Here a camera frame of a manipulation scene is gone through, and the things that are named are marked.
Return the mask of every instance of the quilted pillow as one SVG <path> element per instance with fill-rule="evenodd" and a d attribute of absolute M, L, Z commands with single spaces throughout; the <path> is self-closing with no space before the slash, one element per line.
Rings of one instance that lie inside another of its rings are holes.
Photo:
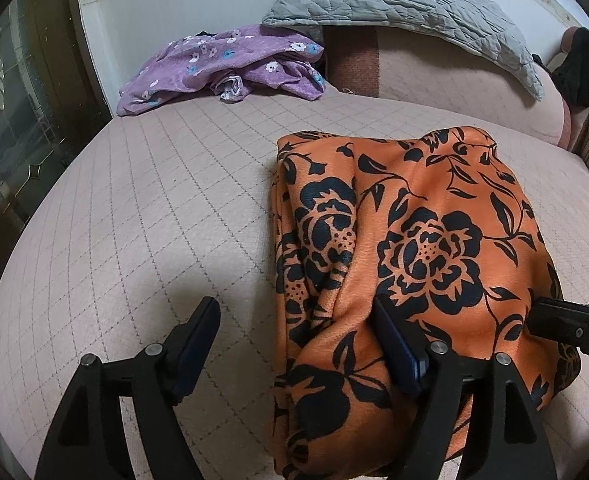
<path fill-rule="evenodd" d="M 504 70 L 447 41 L 392 27 L 324 27 L 327 80 L 340 91 L 469 115 L 567 148 L 570 113 L 541 67 L 535 101 Z"/>
<path fill-rule="evenodd" d="M 500 66 L 543 99 L 523 34 L 490 0 L 277 0 L 263 24 L 377 25 L 437 36 Z"/>

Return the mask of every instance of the gray pillow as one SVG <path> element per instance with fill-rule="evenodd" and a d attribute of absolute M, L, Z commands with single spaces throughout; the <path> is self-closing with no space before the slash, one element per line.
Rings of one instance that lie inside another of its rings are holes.
<path fill-rule="evenodd" d="M 538 101 L 543 85 L 521 31 L 490 0 L 277 0 L 264 25 L 376 25 L 437 36 L 513 74 Z"/>

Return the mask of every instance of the orange floral fabric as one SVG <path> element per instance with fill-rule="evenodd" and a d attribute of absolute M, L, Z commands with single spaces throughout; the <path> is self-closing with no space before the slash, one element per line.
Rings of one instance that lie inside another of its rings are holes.
<path fill-rule="evenodd" d="M 421 139 L 300 132 L 278 141 L 273 454 L 287 480 L 345 479 L 398 455 L 416 406 L 366 323 L 375 295 L 460 355 L 512 356 L 541 408 L 577 350 L 530 336 L 561 286 L 532 206 L 483 130 Z M 449 456 L 465 445 L 462 403 Z"/>

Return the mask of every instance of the bed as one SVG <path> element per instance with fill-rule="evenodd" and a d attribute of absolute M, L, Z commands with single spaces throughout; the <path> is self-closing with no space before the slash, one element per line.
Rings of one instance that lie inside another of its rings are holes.
<path fill-rule="evenodd" d="M 214 296 L 222 326 L 178 419 L 206 479 L 276 478 L 266 428 L 276 139 L 299 130 L 408 138 L 463 124 L 494 136 L 565 298 L 588 303 L 589 172 L 577 155 L 523 133 L 332 86 L 315 102 L 257 92 L 230 106 L 203 94 L 111 121 L 47 195 L 0 284 L 0 431 L 28 474 L 81 355 L 132 356 Z M 582 362 L 543 414 L 562 480 L 589 457 L 589 357 Z M 132 406 L 123 413 L 137 478 L 149 479 Z M 455 478 L 456 466 L 441 477 Z"/>

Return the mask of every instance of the purple floral cloth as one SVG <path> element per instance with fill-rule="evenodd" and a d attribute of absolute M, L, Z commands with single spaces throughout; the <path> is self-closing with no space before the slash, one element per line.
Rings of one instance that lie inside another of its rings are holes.
<path fill-rule="evenodd" d="M 226 102 L 241 101 L 254 84 L 313 101 L 324 80 L 311 62 L 323 47 L 287 28 L 248 25 L 214 37 L 172 41 L 121 88 L 120 116 L 137 115 L 179 94 L 209 86 Z"/>

